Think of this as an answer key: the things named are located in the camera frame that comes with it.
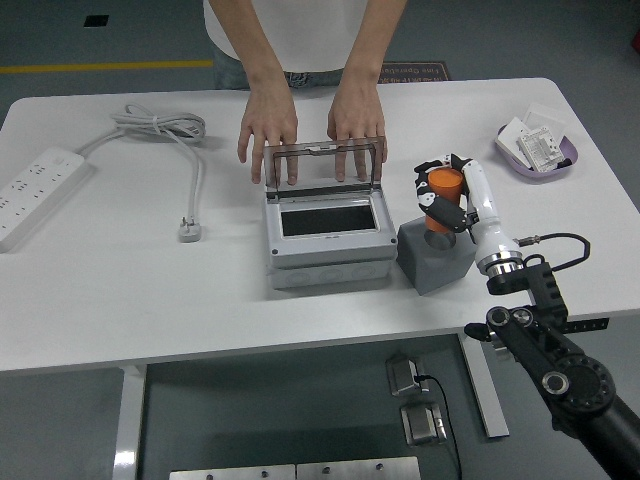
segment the gray floor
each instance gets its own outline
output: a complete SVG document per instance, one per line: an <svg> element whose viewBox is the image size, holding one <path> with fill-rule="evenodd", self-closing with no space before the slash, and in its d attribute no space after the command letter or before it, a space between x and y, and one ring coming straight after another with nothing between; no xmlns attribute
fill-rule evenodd
<svg viewBox="0 0 640 480"><path fill-rule="evenodd" d="M89 14L109 14L109 26L83 29ZM445 60L455 80L550 78L637 206L640 54L629 44L639 28L640 3L633 0L413 0L387 58ZM198 0L4 0L0 7L0 66L207 58ZM210 75L209 69L0 74L0 119L22 97L199 90L209 88ZM597 201L606 192L595 188ZM638 338L636 317L573 338L609 366L636 412ZM552 431L522 368L492 355L511 436L483 438L451 337L154 366L142 476L415 454L424 478L455 478L451 442L420 450L403 445L400 403L388 395L384 377L384 359L398 351L423 356L441 378L465 479L606 478L578 442ZM121 381L118 370L0 378L0 478L110 478ZM441 402L437 393L429 398Z"/></svg>

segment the orange cup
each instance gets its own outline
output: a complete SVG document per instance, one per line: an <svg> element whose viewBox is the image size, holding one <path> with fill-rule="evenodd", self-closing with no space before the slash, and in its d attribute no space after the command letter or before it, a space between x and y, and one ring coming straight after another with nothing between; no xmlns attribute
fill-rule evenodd
<svg viewBox="0 0 640 480"><path fill-rule="evenodd" d="M436 195L446 198L455 205L460 205L462 195L462 173L453 168L439 168L429 173L427 182ZM427 228L438 233L447 233L450 230L434 219L425 216Z"/></svg>

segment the purple bowl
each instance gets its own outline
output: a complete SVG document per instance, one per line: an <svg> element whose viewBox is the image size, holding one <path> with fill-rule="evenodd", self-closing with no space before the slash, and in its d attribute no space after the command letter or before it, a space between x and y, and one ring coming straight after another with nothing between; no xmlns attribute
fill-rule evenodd
<svg viewBox="0 0 640 480"><path fill-rule="evenodd" d="M504 125L500 130L498 130L498 135L500 135L500 133L502 132L502 130L504 130L505 127L506 125ZM536 172L535 170L529 170L527 167L524 167L520 163L518 163L518 161L515 158L513 158L511 155L503 151L497 145L496 145L496 148L505 158L507 163L511 165L511 167L516 172L518 172L520 175L524 175L525 177L529 177L529 178L545 178L545 177L552 177L553 175L558 175L559 173L566 171L569 167L573 166L578 161L578 151L576 150L576 147L573 145L573 143L571 143L567 137L562 137L562 141L560 142L560 151L562 152L562 155L564 155L564 158L569 159L571 161L571 165L568 165L563 168L556 168L555 170L551 170L549 172Z"/></svg>

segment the electrical box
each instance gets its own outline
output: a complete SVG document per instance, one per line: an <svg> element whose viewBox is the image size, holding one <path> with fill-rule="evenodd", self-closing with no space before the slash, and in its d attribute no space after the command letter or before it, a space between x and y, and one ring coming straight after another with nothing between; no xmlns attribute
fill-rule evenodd
<svg viewBox="0 0 640 480"><path fill-rule="evenodd" d="M264 150L273 288L381 278L397 254L382 192L384 137ZM289 181L297 171L296 181Z"/></svg>

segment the yellow floor line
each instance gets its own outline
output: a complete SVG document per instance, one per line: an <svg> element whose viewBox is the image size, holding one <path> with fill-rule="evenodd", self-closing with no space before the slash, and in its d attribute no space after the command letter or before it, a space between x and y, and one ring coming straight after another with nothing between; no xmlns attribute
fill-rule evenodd
<svg viewBox="0 0 640 480"><path fill-rule="evenodd" d="M167 62L72 63L66 65L14 65L0 67L0 74L89 72L95 70L144 70L160 68L210 68L213 60L178 60Z"/></svg>

